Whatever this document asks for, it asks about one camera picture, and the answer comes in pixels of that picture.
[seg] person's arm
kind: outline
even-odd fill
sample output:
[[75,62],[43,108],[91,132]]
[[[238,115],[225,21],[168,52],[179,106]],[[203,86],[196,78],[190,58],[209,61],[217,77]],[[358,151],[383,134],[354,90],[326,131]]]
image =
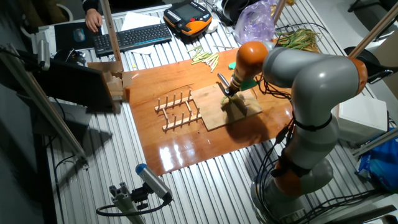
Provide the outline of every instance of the person's arm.
[[102,26],[102,16],[98,13],[98,0],[83,0],[83,9],[86,12],[86,25],[89,30],[98,32]]

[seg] computer mouse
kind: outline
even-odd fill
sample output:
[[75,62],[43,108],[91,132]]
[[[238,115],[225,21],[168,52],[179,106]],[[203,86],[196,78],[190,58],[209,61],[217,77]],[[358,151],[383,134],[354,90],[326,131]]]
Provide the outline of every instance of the computer mouse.
[[85,32],[82,28],[77,28],[73,31],[73,38],[80,43],[86,40]]

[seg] wooden table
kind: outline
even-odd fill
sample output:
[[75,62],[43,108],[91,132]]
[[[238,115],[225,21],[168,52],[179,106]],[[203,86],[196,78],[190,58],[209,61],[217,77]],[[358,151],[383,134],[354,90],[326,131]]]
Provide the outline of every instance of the wooden table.
[[[147,165],[157,175],[274,138],[290,121],[290,103],[263,95],[257,86],[254,91],[263,109],[257,116],[210,132],[201,119],[166,132],[162,130],[166,121],[162,112],[155,112],[157,99],[163,104],[168,95],[170,102],[174,93],[178,97],[181,91],[186,97],[189,89],[197,90],[218,82],[217,73],[230,79],[232,71],[228,65],[235,61],[236,52],[237,49],[220,52],[219,64],[213,73],[209,66],[191,65],[190,60],[132,72],[132,85],[127,89],[129,104]],[[185,105],[168,109],[167,114],[173,118],[174,114],[181,116],[183,111],[188,114]]]

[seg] hand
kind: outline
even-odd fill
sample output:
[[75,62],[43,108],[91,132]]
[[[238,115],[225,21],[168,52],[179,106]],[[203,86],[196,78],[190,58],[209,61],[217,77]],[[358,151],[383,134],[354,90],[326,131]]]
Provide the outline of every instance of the hand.
[[86,12],[86,25],[89,30],[98,32],[98,27],[102,26],[102,16],[95,9]]

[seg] blue bag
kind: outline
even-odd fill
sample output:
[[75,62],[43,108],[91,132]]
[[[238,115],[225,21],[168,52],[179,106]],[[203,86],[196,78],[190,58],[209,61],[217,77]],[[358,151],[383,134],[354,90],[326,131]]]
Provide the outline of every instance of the blue bag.
[[361,177],[398,193],[398,138],[370,150],[359,160],[356,171]]

